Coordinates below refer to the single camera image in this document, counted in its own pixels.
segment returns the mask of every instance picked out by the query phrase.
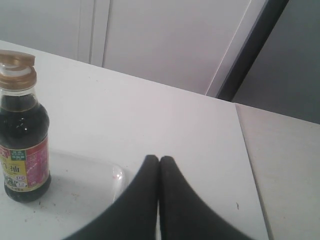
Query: white table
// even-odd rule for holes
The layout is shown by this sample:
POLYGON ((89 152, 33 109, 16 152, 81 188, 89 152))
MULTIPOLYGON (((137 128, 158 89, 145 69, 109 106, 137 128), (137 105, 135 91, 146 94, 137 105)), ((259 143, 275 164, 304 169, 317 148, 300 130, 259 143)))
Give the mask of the white table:
POLYGON ((320 125, 237 104, 275 240, 320 237, 320 125))

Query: black object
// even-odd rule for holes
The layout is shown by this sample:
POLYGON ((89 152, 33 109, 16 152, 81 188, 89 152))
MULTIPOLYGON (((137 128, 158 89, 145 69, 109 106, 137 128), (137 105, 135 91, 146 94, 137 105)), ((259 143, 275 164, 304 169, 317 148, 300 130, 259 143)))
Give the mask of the black object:
POLYGON ((232 101, 288 2, 289 0, 267 1, 259 19, 251 30, 250 36, 217 94, 218 99, 232 101))
POLYGON ((250 240, 199 198, 172 157, 161 159, 160 173, 162 240, 250 240))
POLYGON ((154 240, 159 160, 148 155, 131 184, 97 219, 66 240, 154 240))

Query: dark liquid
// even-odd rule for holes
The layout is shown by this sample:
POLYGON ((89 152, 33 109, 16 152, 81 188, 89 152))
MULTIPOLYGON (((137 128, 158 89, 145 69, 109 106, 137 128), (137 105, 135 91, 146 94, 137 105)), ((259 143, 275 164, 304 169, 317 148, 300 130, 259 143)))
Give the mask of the dark liquid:
MULTIPOLYGON (((34 95, 3 96, 0 108, 0 145, 8 149, 27 149, 47 136, 49 117, 34 95)), ((49 188, 51 176, 39 188, 28 192, 13 191, 4 185, 6 194, 21 203, 32 202, 49 188)))

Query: gray wall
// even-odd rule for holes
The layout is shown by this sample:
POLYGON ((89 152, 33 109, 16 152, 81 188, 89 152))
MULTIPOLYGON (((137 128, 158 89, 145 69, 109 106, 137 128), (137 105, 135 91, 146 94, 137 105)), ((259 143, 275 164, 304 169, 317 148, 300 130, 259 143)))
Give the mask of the gray wall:
POLYGON ((320 0, 290 0, 233 102, 320 124, 320 0))

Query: bottle label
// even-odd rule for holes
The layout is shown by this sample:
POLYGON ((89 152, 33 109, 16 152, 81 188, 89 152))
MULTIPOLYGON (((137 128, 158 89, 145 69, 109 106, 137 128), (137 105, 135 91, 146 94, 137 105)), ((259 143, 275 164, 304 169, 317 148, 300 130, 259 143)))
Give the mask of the bottle label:
POLYGON ((48 137, 26 149, 0 145, 4 184, 16 192, 30 192, 41 187, 49 177, 48 137))

